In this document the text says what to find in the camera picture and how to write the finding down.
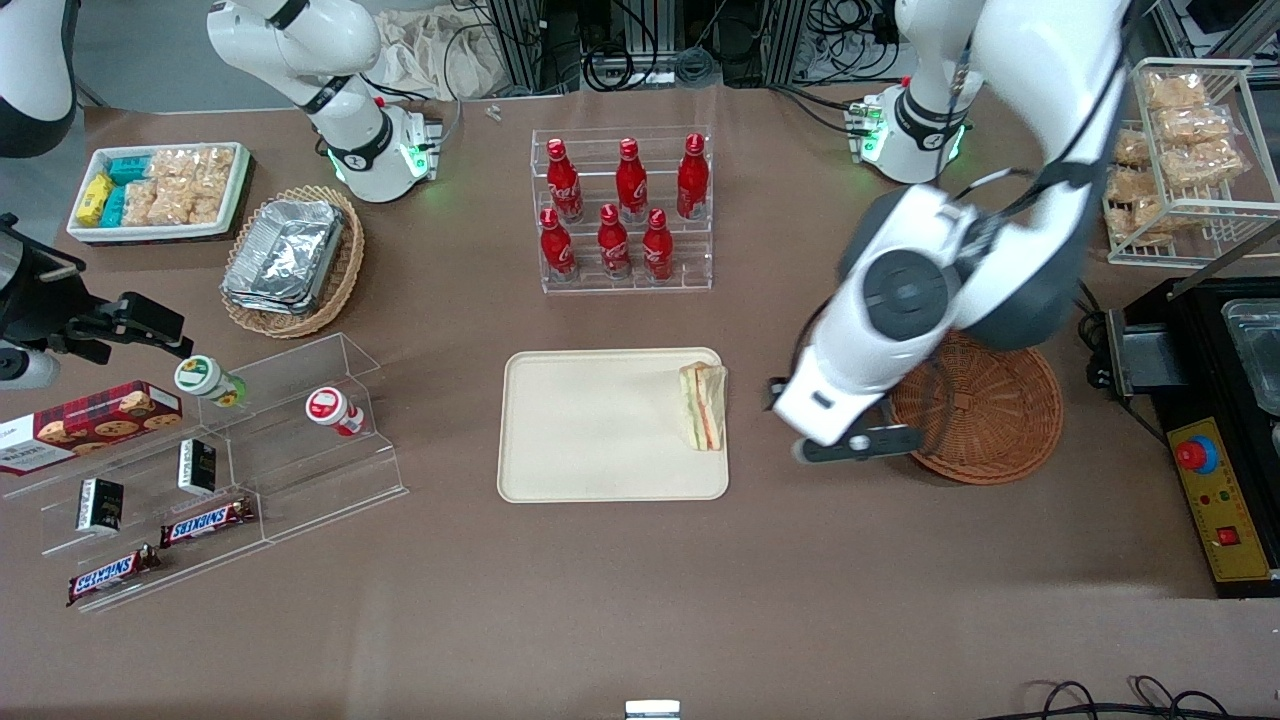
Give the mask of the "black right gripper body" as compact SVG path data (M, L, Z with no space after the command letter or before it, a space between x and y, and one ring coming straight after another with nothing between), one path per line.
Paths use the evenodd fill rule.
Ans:
M3 340L47 348L72 320L90 310L90 292L81 277L86 264L20 233L17 222L15 215L3 214Z

